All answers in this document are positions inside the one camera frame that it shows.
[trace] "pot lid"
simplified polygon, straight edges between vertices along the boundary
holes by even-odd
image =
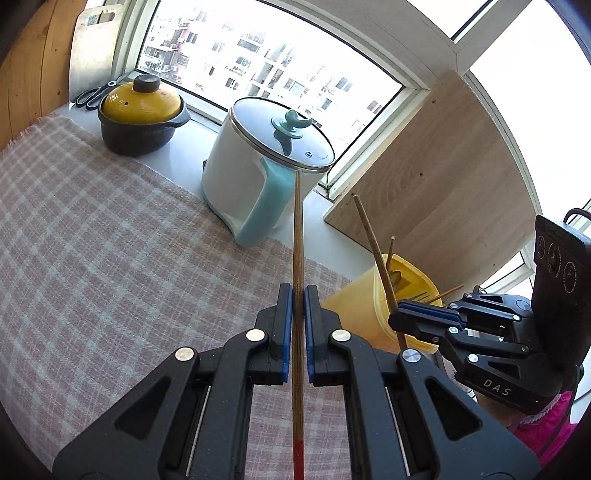
[[[313,120],[278,102],[241,98],[230,109],[229,118],[258,151],[273,160],[316,171],[327,171],[335,162],[335,151]]]
[[[178,115],[180,108],[178,93],[149,73],[119,85],[102,104],[102,112],[110,120],[134,125],[165,122]]]

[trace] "teal handle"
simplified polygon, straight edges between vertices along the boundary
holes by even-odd
[[[295,110],[288,110],[285,117],[276,116],[271,119],[275,129],[290,138],[301,138],[303,135],[298,132],[300,128],[309,127],[314,122],[311,118],[300,119]]]
[[[238,245],[254,247],[273,229],[296,190],[296,173],[266,157],[261,160],[267,179],[242,229],[234,237]]]

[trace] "white electric pot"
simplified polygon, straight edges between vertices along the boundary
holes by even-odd
[[[294,210],[296,171],[308,195],[335,162],[312,119],[272,100],[246,97],[230,108],[203,170],[203,197],[252,247]]]

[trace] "black pot handle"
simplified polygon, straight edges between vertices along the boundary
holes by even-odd
[[[191,120],[191,114],[187,110],[187,105],[185,104],[184,100],[181,98],[181,111],[179,112],[179,114],[174,118],[171,118],[167,122],[162,122],[160,125],[162,127],[178,128],[182,127],[189,120]]]

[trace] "plaid tablecloth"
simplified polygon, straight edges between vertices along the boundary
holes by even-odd
[[[290,278],[287,247],[237,246],[195,196],[44,118],[0,157],[0,402],[51,467],[172,351],[222,345]],[[322,298],[347,281],[306,261],[306,282]],[[340,389],[306,390],[306,448],[308,479],[350,476]],[[247,477],[291,464],[289,386],[255,387]]]

